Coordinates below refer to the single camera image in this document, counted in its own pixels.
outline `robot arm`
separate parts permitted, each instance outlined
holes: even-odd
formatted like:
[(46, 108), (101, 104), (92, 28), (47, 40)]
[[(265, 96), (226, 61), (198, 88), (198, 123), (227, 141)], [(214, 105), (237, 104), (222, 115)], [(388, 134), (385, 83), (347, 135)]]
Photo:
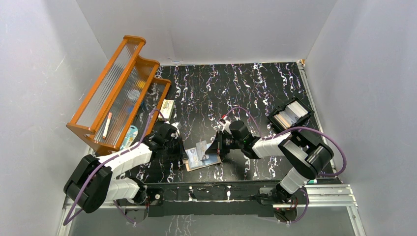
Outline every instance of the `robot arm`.
[(230, 123), (221, 119), (220, 123), (225, 128), (216, 133), (206, 154), (225, 155), (230, 149), (240, 149), (251, 159), (284, 155), (292, 164), (293, 168), (275, 189), (253, 196), (262, 204), (288, 202), (297, 190), (315, 179), (334, 156), (329, 146), (306, 130), (259, 138), (253, 136), (240, 120)]
[(146, 197), (146, 186), (138, 179), (116, 179), (136, 166), (150, 162), (152, 155), (171, 159), (186, 159), (187, 155), (178, 133), (179, 124), (162, 124), (155, 133), (144, 138), (140, 145), (124, 149), (110, 155), (84, 156), (64, 187), (64, 193), (72, 200), (76, 198), (90, 173), (106, 160), (106, 163), (91, 179), (84, 190), (78, 205), (86, 212), (97, 210), (104, 202), (118, 199), (132, 199), (142, 203)]

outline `orange wooden rack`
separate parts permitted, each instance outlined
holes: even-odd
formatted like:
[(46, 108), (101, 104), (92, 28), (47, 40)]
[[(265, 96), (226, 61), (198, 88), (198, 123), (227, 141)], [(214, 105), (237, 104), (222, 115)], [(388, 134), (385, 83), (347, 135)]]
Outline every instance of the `orange wooden rack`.
[[(159, 62), (139, 56), (146, 44), (141, 37), (126, 35), (104, 70), (86, 95), (71, 121), (66, 125), (101, 155), (118, 151), (152, 83), (165, 86), (157, 108), (161, 109), (171, 81), (154, 77)], [(106, 138), (104, 127), (112, 113)], [(149, 134), (158, 114), (154, 113)]]

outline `gray wall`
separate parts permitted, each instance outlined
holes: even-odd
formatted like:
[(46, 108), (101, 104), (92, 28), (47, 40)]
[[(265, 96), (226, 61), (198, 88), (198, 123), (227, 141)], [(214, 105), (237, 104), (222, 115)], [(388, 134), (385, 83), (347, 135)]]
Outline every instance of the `gray wall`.
[(77, 0), (108, 58), (125, 34), (162, 65), (307, 57), (336, 0)]
[(417, 230), (417, 1), (339, 0), (306, 61), (370, 236)]
[(75, 0), (0, 3), (0, 235), (56, 234), (86, 151), (65, 124), (107, 62)]

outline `cable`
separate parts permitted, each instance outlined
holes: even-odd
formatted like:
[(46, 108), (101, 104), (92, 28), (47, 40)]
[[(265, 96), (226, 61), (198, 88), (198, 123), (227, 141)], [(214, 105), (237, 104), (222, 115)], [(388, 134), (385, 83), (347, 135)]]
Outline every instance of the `cable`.
[(129, 221), (131, 224), (136, 225), (136, 221), (132, 220), (129, 216), (127, 216), (123, 210), (119, 207), (119, 205), (117, 204), (116, 200), (113, 200), (113, 202), (115, 203), (115, 206), (119, 209), (120, 213), (126, 218), (127, 221)]
[[(261, 133), (261, 130), (259, 129), (259, 126), (258, 126), (258, 124), (256, 123), (256, 121), (255, 121), (255, 119), (253, 118), (253, 116), (245, 109), (245, 108), (243, 108), (243, 107), (241, 107), (241, 106), (236, 106), (236, 107), (233, 107), (232, 109), (230, 109), (230, 111), (228, 111), (224, 116), (227, 116), (230, 112), (232, 112), (234, 109), (241, 109), (241, 110), (244, 110), (248, 115), (249, 115), (249, 117), (253, 120), (253, 122), (255, 123), (255, 125), (256, 125), (256, 128), (258, 129), (258, 133), (259, 133), (259, 136), (261, 136), (262, 137), (262, 133)], [(332, 173), (332, 174), (326, 174), (326, 173), (322, 173), (322, 174), (320, 174), (320, 176), (322, 176), (322, 177), (335, 177), (335, 176), (338, 176), (338, 175), (340, 175), (341, 173), (343, 173), (344, 171), (345, 171), (345, 169), (346, 169), (346, 165), (347, 165), (347, 160), (346, 160), (346, 155), (345, 155), (345, 152), (342, 150), (342, 148), (339, 146), (339, 144), (337, 144), (337, 142), (333, 139), (333, 138), (331, 138), (330, 136), (328, 136), (327, 134), (325, 134), (325, 133), (322, 133), (322, 132), (320, 132), (320, 131), (318, 131), (318, 130), (315, 130), (315, 129), (312, 129), (312, 128), (308, 128), (308, 127), (304, 127), (304, 126), (297, 126), (297, 127), (293, 127), (293, 128), (289, 128), (289, 129), (287, 129), (287, 130), (284, 130), (284, 131), (282, 131), (281, 133), (279, 133), (279, 134), (276, 134), (276, 135), (274, 135), (272, 138), (275, 138), (275, 137), (278, 137), (278, 136), (281, 136), (281, 135), (283, 135), (283, 134), (286, 134), (286, 133), (288, 133), (288, 132), (291, 132), (291, 131), (294, 131), (294, 130), (300, 130), (300, 129), (304, 129), (304, 130), (308, 130), (308, 131), (311, 131), (311, 132), (314, 132), (314, 133), (316, 133), (316, 134), (319, 134), (319, 135), (321, 135), (321, 136), (323, 136), (323, 137), (325, 137), (326, 139), (328, 139), (330, 142), (332, 142), (333, 144), (334, 144), (334, 146), (339, 150), (339, 152), (340, 152), (340, 154), (342, 155), (342, 159), (343, 159), (343, 166), (342, 166), (342, 168), (340, 169), (340, 171), (338, 171), (338, 172), (336, 172), (336, 173)]]
[(290, 209), (295, 209), (298, 205), (298, 198), (295, 197), (293, 200), (291, 200), (291, 206)]
[(304, 126), (297, 126), (297, 127), (293, 127), (293, 128), (289, 128), (287, 130), (284, 130), (281, 133), (274, 135), (272, 138), (281, 136), (283, 134), (289, 133), (289, 132), (294, 131), (294, 130), (300, 130), (300, 129), (308, 130), (308, 131), (314, 132), (316, 134), (319, 134), (319, 135), (325, 137), (326, 139), (328, 139), (330, 142), (332, 142), (334, 144), (334, 146), (339, 150), (340, 154), (342, 155), (343, 166), (340, 169), (340, 171), (338, 171), (336, 173), (333, 173), (333, 174), (322, 173), (322, 174), (320, 174), (320, 176), (322, 176), (322, 177), (335, 177), (335, 176), (338, 176), (345, 171), (346, 165), (347, 165), (345, 152), (342, 150), (342, 148), (339, 146), (339, 144), (337, 144), (336, 141), (327, 134), (324, 134), (324, 133), (322, 133), (318, 130), (312, 129), (312, 128), (308, 128), (308, 127), (304, 127)]
[(302, 212), (301, 216), (300, 216), (299, 218), (295, 219), (294, 221), (291, 221), (291, 224), (293, 224), (293, 223), (297, 223), (298, 221), (300, 221), (300, 220), (301, 220), (301, 218), (302, 218), (302, 217), (305, 215), (305, 213), (307, 212), (307, 206), (308, 206), (308, 204), (310, 203), (310, 200), (309, 200), (309, 198), (308, 198), (308, 194), (307, 194), (307, 192), (306, 192), (306, 191), (304, 191), (304, 189), (300, 189), (300, 191), (304, 193), (304, 195), (305, 195), (305, 199), (307, 200), (307, 202), (305, 203), (305, 208), (304, 208), (304, 211)]
[(233, 107), (232, 109), (230, 109), (230, 111), (228, 111), (224, 116), (227, 116), (230, 112), (232, 112), (234, 109), (241, 109), (241, 110), (244, 110), (248, 115), (249, 115), (249, 117), (253, 120), (253, 122), (255, 123), (255, 126), (256, 126), (256, 129), (258, 130), (258, 133), (259, 133), (259, 136), (261, 136), (262, 137), (262, 132), (261, 132), (261, 130), (259, 129), (259, 126), (258, 126), (258, 124), (256, 123), (256, 120), (253, 118), (253, 116), (245, 109), (245, 108), (243, 108), (243, 107), (240, 107), (240, 106), (236, 106), (236, 107)]
[(278, 217), (281, 217), (285, 220), (285, 222), (290, 221), (284, 214), (280, 214), (278, 211), (274, 211), (274, 215), (275, 215), (275, 218), (277, 218), (277, 219), (278, 219)]
[[(148, 120), (147, 120), (147, 122), (146, 122), (146, 125), (145, 125), (145, 129), (144, 129), (144, 132), (143, 132), (143, 134), (142, 134), (142, 136), (141, 136), (141, 139), (139, 140), (139, 142), (137, 143), (137, 144), (135, 144), (134, 146), (132, 146), (131, 148), (129, 148), (128, 150), (129, 151), (131, 151), (131, 150), (133, 150), (133, 149), (135, 149), (135, 148), (137, 148), (137, 147), (139, 147), (139, 145), (142, 143), (142, 141), (143, 141), (143, 138), (145, 137), (145, 134), (146, 134), (146, 130), (147, 130), (147, 128), (148, 128), (148, 126), (149, 126), (149, 123), (150, 123), (150, 118), (152, 117), (152, 115), (153, 115), (153, 113), (155, 113), (155, 111), (158, 111), (160, 114), (161, 114), (161, 116), (162, 116), (162, 118), (163, 119), (165, 119), (165, 117), (162, 115), (162, 113), (161, 113), (161, 111), (160, 110), (158, 110), (158, 109), (156, 109), (156, 108), (154, 108), (151, 112), (150, 112), (150, 114), (149, 114), (149, 117), (148, 117)], [(100, 170), (100, 168), (101, 167), (103, 167), (105, 164), (107, 164), (107, 163), (109, 163), (110, 161), (112, 161), (112, 160), (114, 160), (114, 159), (116, 159), (117, 157), (119, 157), (120, 155), (114, 155), (114, 156), (112, 156), (112, 157), (110, 157), (109, 159), (107, 159), (106, 161), (104, 161), (103, 163), (101, 163), (100, 165), (98, 165), (93, 171), (92, 171), (92, 173), (89, 175), (89, 177), (86, 179), (86, 181), (84, 182), (84, 184), (83, 184), (83, 186), (81, 187), (81, 189), (80, 189), (80, 191), (78, 192), (78, 195), (77, 195), (77, 197), (75, 198), (75, 200), (74, 200), (74, 203), (72, 204), (72, 206), (71, 206), (71, 208), (69, 209), (69, 212), (68, 212), (68, 214), (67, 214), (67, 216), (66, 216), (66, 218), (65, 218), (65, 220), (64, 220), (64, 223), (63, 223), (63, 225), (65, 226), (65, 225), (67, 225), (69, 222), (71, 222), (83, 209), (80, 209), (78, 212), (76, 212), (73, 216), (71, 216), (70, 217), (70, 215), (72, 214), (72, 212), (74, 211), (74, 209), (75, 209), (75, 206), (77, 205), (77, 203), (78, 203), (78, 201), (80, 200), (80, 198), (81, 198), (81, 195), (84, 193), (84, 190), (86, 189), (86, 187), (87, 187), (87, 185), (88, 185), (88, 183), (90, 182), (90, 180), (93, 178), (93, 176), (95, 175), (95, 173), (97, 173), (98, 172), (98, 170)]]
[(148, 186), (145, 185), (144, 187), (145, 187), (145, 198), (141, 203), (138, 203), (136, 205), (142, 205), (146, 201), (146, 199), (148, 198), (148, 194), (146, 193), (146, 191), (148, 190)]

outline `black speckled tabletop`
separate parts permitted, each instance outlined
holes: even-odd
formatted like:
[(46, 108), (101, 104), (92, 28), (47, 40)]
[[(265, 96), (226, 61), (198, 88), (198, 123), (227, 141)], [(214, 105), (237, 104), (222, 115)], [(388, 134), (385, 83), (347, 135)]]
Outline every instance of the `black speckled tabletop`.
[[(211, 143), (220, 130), (218, 119), (234, 106), (249, 110), (263, 136), (276, 133), (267, 119), (274, 107), (292, 97), (298, 97), (311, 107), (295, 62), (164, 66), (156, 76), (173, 82), (166, 98), (175, 101), (170, 122), (181, 123), (180, 133), (186, 149), (202, 140)], [(157, 85), (149, 89), (133, 122), (139, 130), (143, 130), (147, 115), (156, 106), (161, 93), (162, 87)], [(257, 134), (254, 122), (244, 111), (234, 110), (229, 119), (241, 119)], [(314, 117), (306, 126), (318, 129)], [(182, 161), (153, 159), (122, 175), (146, 183), (218, 182), (281, 179), (291, 167), (284, 156), (252, 160), (243, 157), (240, 150), (231, 150), (221, 164), (190, 172)], [(325, 171), (331, 172), (331, 167), (328, 165)]]

